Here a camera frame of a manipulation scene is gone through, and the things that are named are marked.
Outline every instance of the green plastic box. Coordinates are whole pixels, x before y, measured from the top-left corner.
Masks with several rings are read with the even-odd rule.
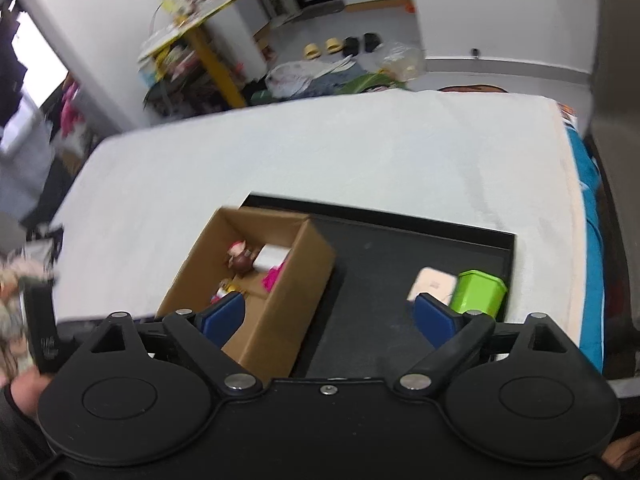
[[[481,270],[468,270],[458,276],[449,308],[459,314],[479,310],[495,319],[506,293],[507,286],[500,278]]]

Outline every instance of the brown cardboard box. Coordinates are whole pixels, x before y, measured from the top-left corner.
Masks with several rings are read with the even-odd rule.
[[[240,278],[228,268],[226,251],[238,240],[246,240],[252,249],[264,244],[291,247],[270,293],[261,283],[264,273],[254,271]],[[263,381],[287,377],[334,260],[334,250],[307,215],[249,207],[221,208],[182,264],[158,314],[165,316],[179,308],[204,310],[219,282],[232,278],[246,291],[246,317],[223,351]]]

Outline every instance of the bed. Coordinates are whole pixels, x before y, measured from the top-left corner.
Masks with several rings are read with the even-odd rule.
[[[152,316],[213,212],[258,192],[515,233],[505,321],[547,312],[601,368],[602,262],[588,209],[598,179],[585,183],[581,145],[546,98],[401,90],[108,139],[54,219],[65,226],[56,317]]]

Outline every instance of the yellow table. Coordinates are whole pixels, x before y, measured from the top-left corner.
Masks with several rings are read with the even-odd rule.
[[[228,69],[220,63],[207,44],[207,39],[201,26],[214,14],[228,7],[236,0],[205,0],[200,4],[198,12],[182,25],[169,25],[167,28],[157,31],[151,38],[142,45],[142,52],[138,57],[138,62],[158,54],[171,45],[178,38],[185,37],[192,49],[196,51],[204,68],[207,70],[213,81],[218,86],[220,93],[232,108],[244,108],[246,101],[236,88],[235,83],[229,75]]]

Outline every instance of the yellow table leg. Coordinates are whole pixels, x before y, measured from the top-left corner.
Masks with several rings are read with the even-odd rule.
[[[235,83],[229,76],[227,68],[219,62],[217,56],[212,52],[204,33],[200,27],[194,27],[184,33],[184,37],[189,41],[192,49],[196,51],[200,61],[204,65],[213,81],[218,86],[220,93],[232,108],[244,108],[246,101],[236,88]]]

